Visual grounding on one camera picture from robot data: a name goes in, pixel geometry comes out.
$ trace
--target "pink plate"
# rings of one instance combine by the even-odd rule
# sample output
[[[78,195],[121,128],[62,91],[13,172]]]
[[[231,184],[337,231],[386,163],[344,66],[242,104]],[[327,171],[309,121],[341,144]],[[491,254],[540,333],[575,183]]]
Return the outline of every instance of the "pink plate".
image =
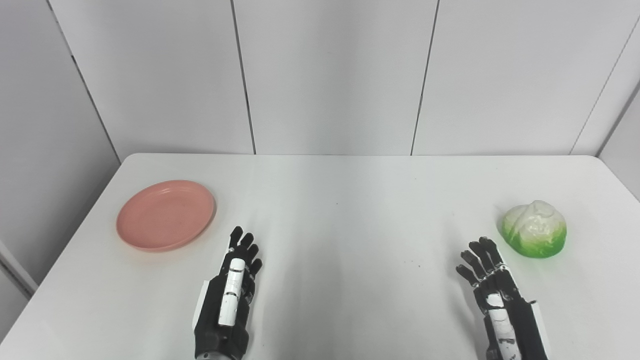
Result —
[[[187,180],[158,183],[133,195],[116,221],[118,235],[145,251],[167,251],[195,239],[216,209],[204,186]]]

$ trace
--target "table surface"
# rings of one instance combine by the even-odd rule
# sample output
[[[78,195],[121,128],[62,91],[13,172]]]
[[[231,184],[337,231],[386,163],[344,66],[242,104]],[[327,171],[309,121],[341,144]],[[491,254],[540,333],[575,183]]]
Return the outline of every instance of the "table surface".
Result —
[[[174,251],[129,247],[115,230],[120,208],[169,179],[212,191],[212,224]],[[568,223],[566,247],[549,259],[518,255],[497,230],[506,210],[535,199]],[[640,203],[596,158],[135,154],[0,359],[192,359],[195,302],[236,225],[254,233],[264,260],[247,360],[483,360],[481,315],[454,271],[482,235],[540,302],[553,359],[639,352]]]

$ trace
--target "green cabbage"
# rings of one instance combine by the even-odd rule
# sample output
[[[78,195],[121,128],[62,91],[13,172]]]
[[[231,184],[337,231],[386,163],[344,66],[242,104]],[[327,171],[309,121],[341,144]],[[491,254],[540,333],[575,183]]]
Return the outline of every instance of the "green cabbage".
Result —
[[[502,236],[517,252],[530,258],[548,258],[564,247],[566,222],[550,204],[536,200],[507,211]]]

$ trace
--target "white wall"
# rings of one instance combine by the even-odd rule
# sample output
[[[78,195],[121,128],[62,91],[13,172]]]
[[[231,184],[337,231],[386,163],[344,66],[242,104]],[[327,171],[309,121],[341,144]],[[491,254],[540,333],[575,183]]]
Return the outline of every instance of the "white wall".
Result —
[[[228,0],[51,0],[121,160],[252,153]]]
[[[620,119],[600,159],[640,200],[640,92]]]
[[[27,298],[0,268],[0,342],[27,304]]]
[[[640,82],[640,14],[629,34],[624,51],[620,54],[613,68],[607,85],[599,95],[588,121],[580,133],[571,154],[595,155],[594,145],[598,150],[604,144],[609,132],[623,111],[629,95],[634,93],[636,84]]]
[[[252,152],[230,0],[52,5],[121,158]],[[409,154],[436,7],[414,154],[596,154],[640,79],[637,0],[235,5],[259,154]]]
[[[409,154],[436,0],[237,0],[259,154]]]
[[[44,0],[0,0],[0,79],[0,241],[40,282],[119,164]]]
[[[414,154],[569,154],[639,14],[635,0],[441,1]]]

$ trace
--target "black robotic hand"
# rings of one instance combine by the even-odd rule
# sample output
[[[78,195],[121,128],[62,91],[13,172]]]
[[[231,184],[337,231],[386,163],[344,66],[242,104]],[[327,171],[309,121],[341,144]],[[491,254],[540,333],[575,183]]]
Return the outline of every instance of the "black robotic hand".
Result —
[[[522,298],[496,244],[482,237],[470,242],[469,248],[473,253],[465,250],[461,256],[474,271],[464,265],[458,265],[456,271],[473,286],[484,314],[487,360],[548,360],[538,304]]]
[[[206,295],[200,295],[194,328],[197,360],[240,360],[246,352],[246,322],[262,261],[253,260],[258,254],[253,234],[240,240],[242,234],[239,226],[233,230],[220,273],[202,287]]]

